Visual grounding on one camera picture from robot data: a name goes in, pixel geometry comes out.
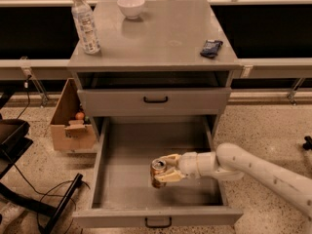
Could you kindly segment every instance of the black drawer handle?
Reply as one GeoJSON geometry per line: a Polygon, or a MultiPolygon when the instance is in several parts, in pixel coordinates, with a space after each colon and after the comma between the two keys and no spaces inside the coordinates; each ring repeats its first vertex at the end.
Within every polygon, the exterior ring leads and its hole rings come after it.
{"type": "Polygon", "coordinates": [[[145,103],[166,103],[169,100],[168,97],[159,100],[148,99],[148,97],[144,97],[143,99],[145,103]]]}
{"type": "Polygon", "coordinates": [[[147,217],[145,218],[145,226],[147,228],[151,228],[151,229],[163,229],[163,228],[169,228],[170,226],[172,226],[173,224],[173,220],[171,217],[169,217],[169,223],[166,225],[149,225],[148,224],[148,219],[147,217]]]}

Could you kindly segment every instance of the cabinet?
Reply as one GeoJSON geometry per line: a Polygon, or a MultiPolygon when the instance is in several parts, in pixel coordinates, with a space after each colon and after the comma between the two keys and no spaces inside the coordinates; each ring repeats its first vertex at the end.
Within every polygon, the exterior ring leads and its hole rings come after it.
{"type": "Polygon", "coordinates": [[[240,65],[207,1],[146,1],[139,19],[124,19],[115,1],[95,9],[101,51],[80,46],[68,69],[97,132],[90,207],[74,213],[85,227],[233,224],[220,181],[151,186],[153,159],[214,151],[213,136],[240,65]],[[200,51],[223,41],[215,59],[200,51]]]}

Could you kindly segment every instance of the speckled terrazzo floor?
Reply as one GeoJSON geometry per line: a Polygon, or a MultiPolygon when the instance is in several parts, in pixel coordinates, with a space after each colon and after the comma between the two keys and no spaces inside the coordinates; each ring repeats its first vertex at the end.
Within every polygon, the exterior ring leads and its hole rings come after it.
{"type": "MultiPolygon", "coordinates": [[[[5,119],[16,118],[21,107],[4,107],[0,111],[5,119]]],[[[53,107],[30,107],[21,116],[29,122],[29,138],[33,145],[19,159],[17,165],[24,175],[39,191],[46,192],[55,185],[71,180],[77,173],[83,180],[91,183],[95,154],[59,153],[53,150],[49,122],[53,107]]],[[[292,170],[301,175],[312,177],[312,154],[304,153],[301,144],[304,136],[312,133],[312,105],[228,105],[222,115],[214,144],[229,141],[239,144],[251,153],[292,170]]],[[[11,169],[2,181],[20,194],[40,199],[20,177],[16,169],[11,169]]],[[[84,229],[82,233],[215,233],[215,234],[294,234],[303,233],[305,217],[263,187],[253,178],[245,175],[238,181],[224,182],[229,205],[244,211],[235,226],[197,226],[171,227],[168,229],[122,228],[122,229],[84,229]]],[[[58,190],[62,194],[66,186],[58,190]]],[[[76,208],[86,209],[89,189],[83,185],[74,200],[76,208]]],[[[45,199],[54,204],[58,199],[45,199]]],[[[71,222],[74,211],[70,204],[58,221],[53,233],[64,233],[71,222]]],[[[81,233],[81,227],[73,222],[67,233],[81,233]]],[[[6,231],[6,233],[39,233],[36,214],[25,212],[6,231]]]]}

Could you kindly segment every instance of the cardboard box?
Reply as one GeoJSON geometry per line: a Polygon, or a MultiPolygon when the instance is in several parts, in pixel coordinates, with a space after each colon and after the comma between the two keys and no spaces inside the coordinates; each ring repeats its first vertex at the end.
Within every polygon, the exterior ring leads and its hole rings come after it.
{"type": "Polygon", "coordinates": [[[56,111],[52,117],[50,129],[54,150],[88,150],[92,149],[97,141],[91,124],[69,125],[75,120],[79,111],[80,100],[77,96],[77,87],[74,79],[68,79],[58,101],[56,111]]]}

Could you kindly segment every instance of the robotic arm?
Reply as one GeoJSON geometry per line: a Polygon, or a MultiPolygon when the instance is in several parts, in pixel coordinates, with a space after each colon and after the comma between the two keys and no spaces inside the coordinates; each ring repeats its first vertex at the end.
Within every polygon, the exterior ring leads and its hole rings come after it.
{"type": "Polygon", "coordinates": [[[216,152],[160,157],[151,165],[152,184],[157,188],[184,178],[211,176],[234,180],[242,178],[244,173],[307,215],[312,226],[312,179],[257,158],[235,144],[221,144],[216,152]]]}

